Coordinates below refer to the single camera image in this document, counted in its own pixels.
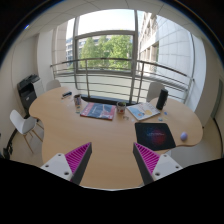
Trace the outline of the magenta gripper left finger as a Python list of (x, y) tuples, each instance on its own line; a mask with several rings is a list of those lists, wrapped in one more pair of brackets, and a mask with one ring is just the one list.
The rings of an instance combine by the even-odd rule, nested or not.
[(86, 143), (67, 154), (57, 153), (41, 168), (79, 185), (92, 154), (92, 144)]

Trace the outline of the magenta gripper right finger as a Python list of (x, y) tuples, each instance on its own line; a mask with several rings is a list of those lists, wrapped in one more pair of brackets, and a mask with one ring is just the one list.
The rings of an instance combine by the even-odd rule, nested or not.
[(144, 185), (182, 169), (182, 167), (168, 154), (159, 155), (139, 143), (133, 144), (133, 154)]

